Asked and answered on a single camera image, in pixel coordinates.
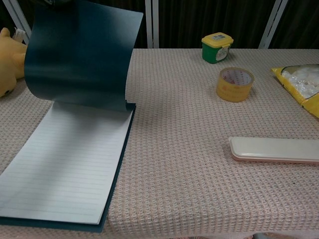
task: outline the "plush toy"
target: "plush toy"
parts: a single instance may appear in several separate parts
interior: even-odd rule
[[[0,32],[0,97],[15,88],[16,80],[24,77],[27,46],[13,40],[7,28]]]

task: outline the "paper sheet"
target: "paper sheet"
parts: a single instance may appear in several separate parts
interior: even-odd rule
[[[0,175],[0,216],[98,224],[131,117],[55,102]]]

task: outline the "packing tape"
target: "packing tape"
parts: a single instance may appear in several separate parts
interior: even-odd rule
[[[247,99],[254,76],[242,68],[229,67],[219,73],[216,92],[220,98],[231,102]]]

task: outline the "green container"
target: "green container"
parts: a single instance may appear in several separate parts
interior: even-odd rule
[[[203,59],[211,64],[215,64],[227,57],[234,39],[222,32],[218,32],[205,36],[201,42]]]

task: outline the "yellow plastic bag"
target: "yellow plastic bag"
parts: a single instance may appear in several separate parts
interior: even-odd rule
[[[272,68],[296,101],[319,118],[319,65]]]

